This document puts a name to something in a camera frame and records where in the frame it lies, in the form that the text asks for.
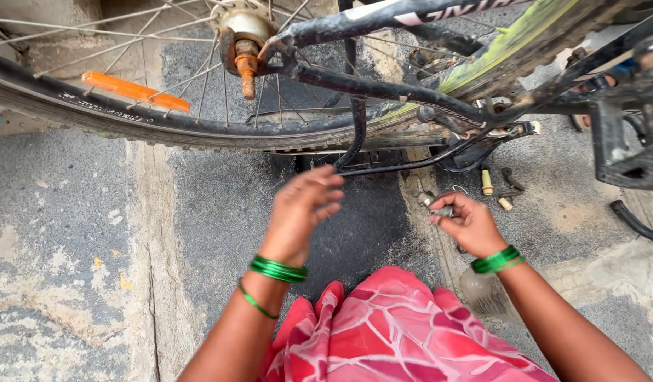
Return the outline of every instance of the bolt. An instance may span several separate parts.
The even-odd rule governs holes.
[[[235,44],[235,64],[241,76],[241,93],[246,100],[256,98],[256,73],[258,73],[258,45],[249,39],[240,39]]]

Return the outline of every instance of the pink patterned fabric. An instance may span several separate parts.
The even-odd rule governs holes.
[[[345,299],[332,282],[296,299],[267,353],[265,381],[555,381],[487,332],[456,296],[386,266]]]

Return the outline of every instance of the bicycle frame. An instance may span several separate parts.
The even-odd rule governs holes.
[[[364,175],[423,167],[465,151],[472,144],[484,139],[493,129],[514,122],[524,114],[594,113],[597,109],[596,94],[593,92],[570,92],[569,90],[632,57],[634,46],[653,35],[653,15],[609,44],[580,59],[548,82],[531,91],[518,94],[515,102],[498,114],[492,114],[484,109],[468,105],[432,89],[396,83],[382,83],[351,74],[337,73],[310,64],[305,65],[305,63],[297,61],[295,58],[296,50],[305,46],[341,39],[348,41],[347,39],[352,37],[366,35],[377,30],[411,27],[425,22],[437,21],[440,18],[462,16],[468,13],[529,1],[531,0],[385,0],[356,9],[344,10],[322,18],[299,22],[290,25],[287,30],[267,41],[258,56],[263,64],[259,75],[286,75],[298,82],[355,96],[351,97],[351,99],[364,99],[367,97],[420,104],[423,106],[419,108],[417,115],[426,120],[431,120],[436,116],[450,117],[450,119],[461,121],[465,126],[479,132],[477,136],[468,138],[450,150],[428,160],[391,166],[385,169],[349,171],[344,175]],[[222,33],[221,59],[228,71],[237,75],[236,68],[233,65],[234,40],[230,31],[223,30]],[[280,62],[270,63],[270,58],[275,55],[280,56]],[[653,88],[653,81],[648,81],[647,86]],[[644,104],[644,100],[640,99],[640,97],[622,97],[621,95],[615,95],[614,101],[619,102],[621,107],[629,109],[641,109]],[[365,129],[366,118],[364,111],[353,112],[353,116],[356,128],[357,125],[362,125],[362,122],[364,122]],[[595,137],[594,141],[598,141],[600,138],[599,136]],[[361,147],[361,144],[361,141],[355,142],[353,146],[358,145]],[[605,154],[610,151],[609,149],[604,150]],[[614,177],[613,181],[609,181],[608,177],[601,176],[600,168],[603,167],[603,164],[598,161],[604,161],[607,154],[599,156],[598,153],[596,150],[598,179],[611,182],[617,186],[635,187],[634,184],[630,184],[631,181],[625,179]],[[653,189],[653,181],[646,182],[642,187]]]

